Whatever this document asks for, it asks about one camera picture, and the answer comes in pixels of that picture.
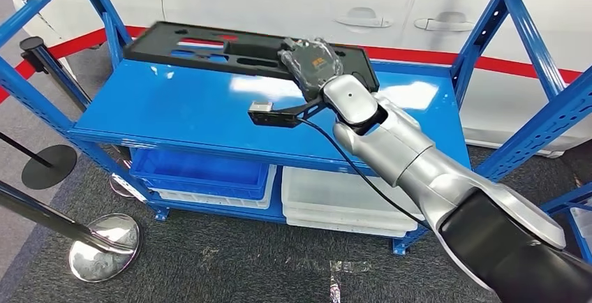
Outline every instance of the white car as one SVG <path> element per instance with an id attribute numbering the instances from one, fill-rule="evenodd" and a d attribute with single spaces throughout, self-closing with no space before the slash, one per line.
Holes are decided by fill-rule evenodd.
<path id="1" fill-rule="evenodd" d="M 20 8 L 27 0 L 13 0 Z M 124 24 L 157 20 L 279 36 L 322 36 L 369 49 L 374 59 L 451 62 L 488 0 L 111 0 Z M 590 0 L 524 0 L 557 66 L 582 72 L 592 64 Z M 53 0 L 25 30 L 48 45 L 103 24 L 88 0 Z M 478 62 L 461 109 L 469 144 L 498 147 L 546 102 L 528 55 L 508 18 Z M 574 72 L 564 72 L 566 82 Z M 586 118 L 540 154 L 558 156 L 592 138 Z"/>

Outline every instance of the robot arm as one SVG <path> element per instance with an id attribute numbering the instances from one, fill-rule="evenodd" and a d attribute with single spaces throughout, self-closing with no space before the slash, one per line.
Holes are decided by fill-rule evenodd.
<path id="1" fill-rule="evenodd" d="M 337 115 L 337 142 L 409 195 L 474 282 L 504 302 L 592 302 L 592 266 L 563 252 L 563 229 L 546 213 L 439 151 L 409 114 L 343 75 L 325 41 L 286 39 L 286 45 L 280 59 L 308 103 L 279 111 L 254 103 L 249 114 L 255 124 L 295 127 L 295 111 L 306 118 L 322 103 Z"/>

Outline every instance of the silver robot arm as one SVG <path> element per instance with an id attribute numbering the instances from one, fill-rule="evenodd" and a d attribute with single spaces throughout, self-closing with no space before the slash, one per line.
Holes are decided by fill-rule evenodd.
<path id="1" fill-rule="evenodd" d="M 409 114 L 352 75 L 322 88 L 337 141 L 423 213 L 454 264 L 504 302 L 592 297 L 592 267 L 563 252 L 563 229 L 533 203 L 439 151 Z"/>

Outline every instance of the stanchion base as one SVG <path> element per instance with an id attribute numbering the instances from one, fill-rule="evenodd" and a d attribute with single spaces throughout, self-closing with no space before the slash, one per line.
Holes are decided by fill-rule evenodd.
<path id="1" fill-rule="evenodd" d="M 70 270 L 85 282 L 102 282 L 126 269 L 140 248 L 140 227 L 126 214 L 108 214 L 96 219 L 88 227 L 112 242 L 125 244 L 133 254 L 103 253 L 82 242 L 74 242 L 70 249 Z"/>
<path id="2" fill-rule="evenodd" d="M 111 186 L 111 190 L 113 190 L 113 192 L 117 195 L 120 195 L 123 198 L 134 198 L 134 195 L 132 195 L 128 189 L 125 189 L 121 184 L 119 184 L 113 175 L 109 176 L 109 185 Z"/>
<path id="3" fill-rule="evenodd" d="M 27 162 L 22 170 L 21 179 L 27 188 L 34 190 L 55 186 L 63 181 L 76 166 L 77 154 L 74 148 L 70 146 L 51 146 L 40 151 L 37 155 L 53 166 L 47 168 L 34 159 Z"/>

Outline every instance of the white plastic bin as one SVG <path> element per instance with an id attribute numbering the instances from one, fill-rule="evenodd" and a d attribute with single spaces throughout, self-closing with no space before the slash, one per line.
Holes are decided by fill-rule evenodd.
<path id="1" fill-rule="evenodd" d="M 369 178 L 384 194 L 423 220 L 400 189 L 381 178 Z M 417 223 L 382 199 L 358 175 L 284 167 L 281 200 L 288 224 L 401 237 Z"/>
<path id="2" fill-rule="evenodd" d="M 361 226 L 338 225 L 338 224 L 331 224 L 331 223 L 321 223 L 318 221 L 301 221 L 299 219 L 289 219 L 289 218 L 286 218 L 286 223 L 288 225 L 302 226 L 305 228 L 321 228 L 323 230 L 362 233 L 365 235 L 380 235 L 380 236 L 391 237 L 391 238 L 402 238 L 402 237 L 405 237 L 405 234 L 407 233 L 406 231 L 381 230 L 381 229 L 377 229 L 377 228 L 363 228 Z"/>
<path id="3" fill-rule="evenodd" d="M 592 200 L 588 200 L 586 205 L 592 206 Z M 576 207 L 570 210 L 580 235 L 586 240 L 588 247 L 592 251 L 592 211 L 578 209 Z"/>

